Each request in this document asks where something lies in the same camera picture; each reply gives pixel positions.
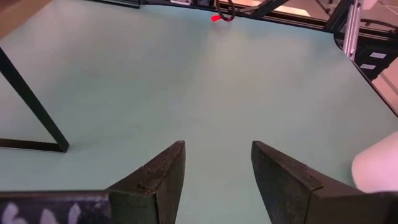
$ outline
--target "light green table surface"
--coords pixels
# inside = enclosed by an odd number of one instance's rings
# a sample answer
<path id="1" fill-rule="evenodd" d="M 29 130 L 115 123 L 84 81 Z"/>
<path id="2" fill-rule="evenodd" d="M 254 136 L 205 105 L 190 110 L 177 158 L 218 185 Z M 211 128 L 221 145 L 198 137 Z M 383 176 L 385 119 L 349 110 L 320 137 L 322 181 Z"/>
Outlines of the light green table surface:
<path id="1" fill-rule="evenodd" d="M 352 184 L 398 119 L 333 36 L 213 14 L 55 0 L 0 40 L 72 145 L 0 149 L 0 190 L 104 189 L 179 139 L 179 224 L 269 222 L 253 140 Z M 2 138 L 52 140 L 3 77 L 0 105 Z"/>

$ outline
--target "white object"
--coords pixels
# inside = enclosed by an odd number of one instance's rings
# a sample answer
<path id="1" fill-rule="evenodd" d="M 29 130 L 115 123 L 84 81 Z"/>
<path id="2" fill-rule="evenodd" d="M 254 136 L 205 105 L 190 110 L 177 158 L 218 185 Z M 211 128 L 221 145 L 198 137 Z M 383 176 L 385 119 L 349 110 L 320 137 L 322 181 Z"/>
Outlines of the white object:
<path id="1" fill-rule="evenodd" d="M 398 191 L 398 131 L 356 155 L 351 170 L 363 192 Z"/>
<path id="2" fill-rule="evenodd" d="M 383 58 L 385 58 L 386 56 L 387 56 L 386 54 L 377 53 L 377 52 L 373 52 L 373 53 L 371 54 L 371 57 L 380 58 L 380 59 L 383 59 Z"/>
<path id="3" fill-rule="evenodd" d="M 365 69 L 373 70 L 374 68 L 376 68 L 376 66 L 375 66 L 375 65 L 362 64 L 362 65 L 360 66 L 360 68 L 365 68 Z"/>
<path id="4" fill-rule="evenodd" d="M 362 9 L 363 10 L 369 10 L 376 4 L 376 2 L 377 2 L 377 0 L 364 0 L 363 1 L 363 5 L 362 5 Z"/>

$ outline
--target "black table leg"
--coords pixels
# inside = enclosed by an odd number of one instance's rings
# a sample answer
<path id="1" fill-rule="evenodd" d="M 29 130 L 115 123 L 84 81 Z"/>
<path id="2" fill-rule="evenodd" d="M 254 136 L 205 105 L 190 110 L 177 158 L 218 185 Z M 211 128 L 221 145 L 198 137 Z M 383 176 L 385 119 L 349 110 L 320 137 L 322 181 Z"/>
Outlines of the black table leg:
<path id="1" fill-rule="evenodd" d="M 14 149 L 32 149 L 40 151 L 66 152 L 69 143 L 52 121 L 50 115 L 46 112 L 40 101 L 36 98 L 33 91 L 29 88 L 25 80 L 21 77 L 15 66 L 9 60 L 7 55 L 0 48 L 0 73 L 6 78 L 11 86 L 17 91 L 18 95 L 24 100 L 33 114 L 44 125 L 57 143 L 22 141 L 12 139 L 0 139 L 0 147 Z"/>

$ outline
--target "red tag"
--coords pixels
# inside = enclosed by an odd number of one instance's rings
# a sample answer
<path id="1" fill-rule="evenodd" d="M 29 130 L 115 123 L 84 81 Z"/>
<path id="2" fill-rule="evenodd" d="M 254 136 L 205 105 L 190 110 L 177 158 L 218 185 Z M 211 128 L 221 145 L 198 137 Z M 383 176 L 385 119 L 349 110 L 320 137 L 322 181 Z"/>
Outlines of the red tag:
<path id="1" fill-rule="evenodd" d="M 217 22 L 218 20 L 220 20 L 221 19 L 221 16 L 220 15 L 215 15 L 215 16 L 212 16 L 211 17 L 211 21 L 213 21 L 213 22 Z"/>

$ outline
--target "white cylinder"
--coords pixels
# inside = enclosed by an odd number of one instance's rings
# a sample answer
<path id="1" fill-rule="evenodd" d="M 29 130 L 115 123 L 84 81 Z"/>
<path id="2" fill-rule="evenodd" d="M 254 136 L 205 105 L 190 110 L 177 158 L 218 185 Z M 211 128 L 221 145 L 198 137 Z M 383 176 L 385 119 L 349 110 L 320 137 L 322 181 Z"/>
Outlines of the white cylinder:
<path id="1" fill-rule="evenodd" d="M 398 131 L 356 155 L 351 170 L 363 192 L 398 191 Z"/>

